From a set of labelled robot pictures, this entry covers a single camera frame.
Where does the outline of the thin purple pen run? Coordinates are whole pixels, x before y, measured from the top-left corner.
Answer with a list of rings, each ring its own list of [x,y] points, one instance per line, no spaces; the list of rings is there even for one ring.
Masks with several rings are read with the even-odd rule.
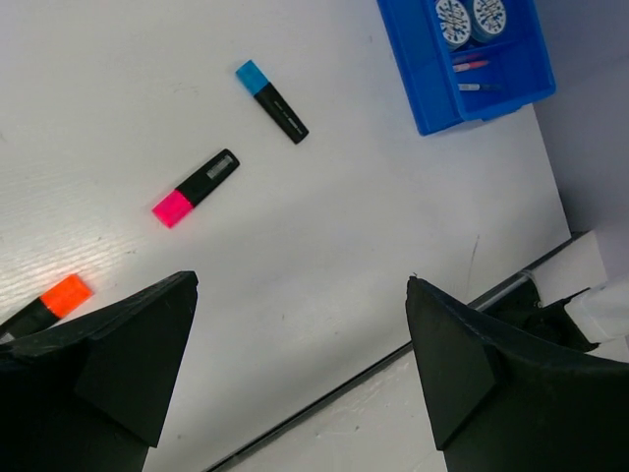
[[[500,85],[465,83],[459,84],[458,90],[461,92],[496,92],[501,91]]]

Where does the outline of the blue black highlighter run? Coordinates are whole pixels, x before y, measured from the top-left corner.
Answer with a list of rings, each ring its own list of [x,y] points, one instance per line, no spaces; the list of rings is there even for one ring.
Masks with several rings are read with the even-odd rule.
[[[236,76],[261,108],[294,143],[299,144],[309,134],[297,113],[252,60],[237,71]]]

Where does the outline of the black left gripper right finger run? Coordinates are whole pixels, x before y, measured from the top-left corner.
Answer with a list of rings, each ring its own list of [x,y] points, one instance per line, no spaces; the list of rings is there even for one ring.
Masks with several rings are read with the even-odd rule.
[[[406,313],[450,471],[624,471],[628,367],[536,337],[411,277]]]

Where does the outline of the orange black highlighter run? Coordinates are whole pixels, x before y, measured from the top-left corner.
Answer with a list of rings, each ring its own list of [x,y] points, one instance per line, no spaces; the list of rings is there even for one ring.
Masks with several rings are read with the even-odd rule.
[[[48,329],[76,310],[92,294],[78,275],[67,276],[1,323],[1,343]]]

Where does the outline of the pink black highlighter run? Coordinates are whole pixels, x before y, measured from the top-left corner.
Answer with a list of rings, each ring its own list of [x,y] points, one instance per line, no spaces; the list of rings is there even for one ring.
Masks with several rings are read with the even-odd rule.
[[[238,167],[239,159],[225,148],[193,172],[152,210],[167,228],[172,228],[193,211]]]

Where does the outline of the thin orange pen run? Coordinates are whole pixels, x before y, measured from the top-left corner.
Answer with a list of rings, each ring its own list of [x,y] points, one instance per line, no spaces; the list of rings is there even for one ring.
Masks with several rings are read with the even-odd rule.
[[[464,73],[468,71],[473,71],[485,67],[489,64],[488,60],[475,60],[469,62],[463,62],[453,65],[453,71],[455,73]]]

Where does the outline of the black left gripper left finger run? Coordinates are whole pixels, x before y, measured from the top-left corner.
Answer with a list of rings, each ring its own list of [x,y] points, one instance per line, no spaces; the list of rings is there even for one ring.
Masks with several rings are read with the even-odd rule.
[[[179,271],[2,344],[2,470],[142,470],[165,423],[198,283]]]

